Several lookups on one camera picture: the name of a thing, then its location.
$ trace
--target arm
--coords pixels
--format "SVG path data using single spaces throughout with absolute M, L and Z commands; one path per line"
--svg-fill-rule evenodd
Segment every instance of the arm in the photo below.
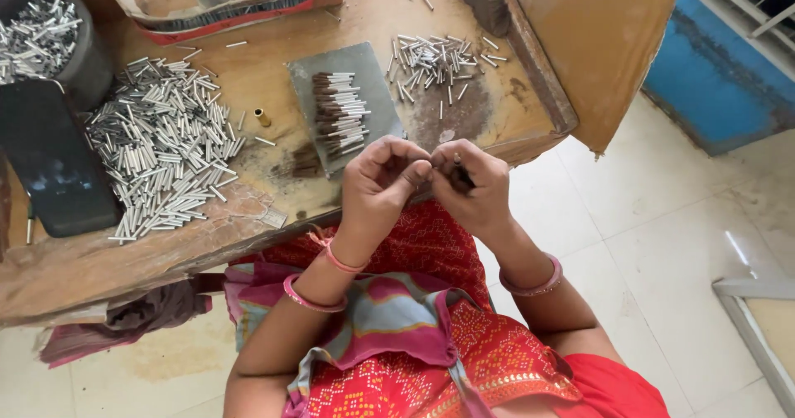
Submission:
M 455 155 L 459 155 L 474 189 L 467 191 L 457 181 Z M 431 162 L 436 199 L 494 253 L 505 278 L 518 288 L 546 283 L 552 277 L 552 262 L 513 219 L 508 207 L 508 165 L 467 140 L 440 145 L 433 151 Z M 528 327 L 561 355 L 592 353 L 621 362 L 593 311 L 565 278 L 546 294 L 515 295 L 513 301 Z
M 348 163 L 343 176 L 343 219 L 330 248 L 338 261 L 358 268 L 370 260 L 406 200 L 426 179 L 429 159 L 417 145 L 387 136 Z M 330 307 L 342 301 L 353 278 L 320 256 L 293 282 L 293 290 L 307 302 Z M 234 362 L 226 381 L 224 416 L 280 416 L 286 387 L 329 317 L 286 295 L 273 305 Z

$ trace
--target woman's hand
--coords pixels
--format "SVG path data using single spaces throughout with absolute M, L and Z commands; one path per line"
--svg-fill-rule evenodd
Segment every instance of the woman's hand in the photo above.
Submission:
M 358 267 L 370 260 L 405 202 L 427 180 L 430 158 L 416 144 L 386 135 L 345 166 L 343 219 L 332 241 L 341 263 Z
M 456 154 L 475 188 L 470 189 L 458 177 Z M 431 155 L 431 163 L 433 195 L 464 229 L 486 245 L 512 232 L 507 163 L 465 139 L 439 145 Z

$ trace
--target wooden workbench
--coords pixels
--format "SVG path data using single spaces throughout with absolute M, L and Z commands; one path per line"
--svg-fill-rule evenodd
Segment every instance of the wooden workbench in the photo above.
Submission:
M 249 139 L 231 161 L 240 179 L 222 189 L 227 203 L 213 199 L 205 205 L 207 220 L 152 232 L 124 246 L 106 239 L 112 230 L 53 239 L 38 225 L 34 244 L 25 246 L 28 200 L 8 168 L 8 174 L 0 174 L 0 200 L 4 200 L 0 205 L 5 209 L 0 214 L 0 249 L 5 249 L 0 254 L 0 324 L 48 321 L 91 304 L 129 297 L 295 236 L 310 222 L 327 223 L 339 217 L 338 182 L 326 180 L 322 172 L 311 178 L 293 176 L 293 153 L 308 146 L 308 133 L 285 64 L 370 41 L 386 69 L 391 39 L 397 34 L 451 34 L 473 41 L 476 50 L 484 48 L 482 29 L 463 0 L 431 1 L 433 12 L 422 0 L 345 0 L 335 10 L 342 22 L 314 11 L 187 44 L 204 50 L 191 59 L 194 67 L 205 65 L 219 74 L 217 84 L 223 93 L 219 101 L 231 106 L 233 121 L 242 111 L 249 112 L 243 129 Z M 155 46 L 127 21 L 107 28 L 104 36 L 118 63 L 143 56 L 179 60 L 190 53 Z M 244 40 L 248 45 L 224 46 Z M 500 54 L 513 56 L 504 41 L 496 43 Z M 432 150 L 441 132 L 452 130 L 454 138 L 470 138 L 512 165 L 534 159 L 564 138 L 550 119 L 556 107 L 542 103 L 516 59 L 499 68 L 484 68 L 486 74 L 476 72 L 462 103 L 445 107 L 443 121 L 437 109 L 447 94 L 439 87 L 418 94 L 416 104 L 398 102 L 409 137 Z M 391 90 L 397 98 L 393 85 Z M 272 118 L 269 128 L 253 118 L 254 108 L 263 108 Z M 278 146 L 259 143 L 254 135 Z M 5 164 L 0 164 L 0 173 L 4 171 Z M 282 230 L 261 221 L 271 202 L 274 209 L 289 215 Z

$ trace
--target phone screen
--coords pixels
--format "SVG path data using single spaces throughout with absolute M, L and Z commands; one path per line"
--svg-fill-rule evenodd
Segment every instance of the phone screen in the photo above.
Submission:
M 121 220 L 99 156 L 54 80 L 0 85 L 0 149 L 49 236 L 70 237 Z

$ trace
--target pink bangle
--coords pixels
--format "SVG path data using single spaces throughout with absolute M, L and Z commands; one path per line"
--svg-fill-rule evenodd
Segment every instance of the pink bangle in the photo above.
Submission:
M 328 314 L 333 314 L 334 312 L 345 311 L 345 307 L 347 306 L 347 296 L 344 296 L 340 304 L 334 305 L 332 307 L 323 307 L 321 305 L 316 305 L 315 303 L 308 302 L 299 294 L 296 294 L 293 291 L 293 281 L 295 281 L 301 274 L 292 274 L 289 275 L 287 278 L 284 279 L 284 293 L 293 301 L 300 304 L 303 307 L 307 307 L 313 311 L 317 312 L 325 312 Z
M 333 237 L 325 237 L 323 235 L 323 230 L 317 226 L 315 226 L 314 232 L 309 232 L 309 238 L 315 241 L 316 243 L 323 246 L 323 251 L 320 253 L 321 255 L 325 254 L 326 258 L 334 264 L 334 267 L 337 269 L 347 273 L 347 274 L 358 274 L 363 271 L 367 267 L 367 263 L 364 263 L 362 266 L 354 268 L 353 266 L 348 266 L 337 260 L 337 258 L 332 253 L 332 241 L 334 240 Z
M 502 287 L 505 288 L 506 291 L 511 292 L 513 295 L 517 297 L 533 297 L 534 295 L 541 295 L 546 294 L 547 292 L 551 291 L 554 288 L 557 288 L 558 284 L 561 284 L 563 281 L 563 268 L 561 267 L 561 262 L 557 260 L 554 256 L 550 255 L 546 251 L 544 254 L 552 261 L 552 267 L 555 269 L 552 272 L 552 278 L 549 279 L 546 283 L 538 286 L 536 288 L 530 289 L 522 289 L 517 288 L 516 286 L 512 285 L 508 280 L 505 279 L 505 275 L 502 273 L 502 268 L 499 270 L 499 281 L 502 283 Z

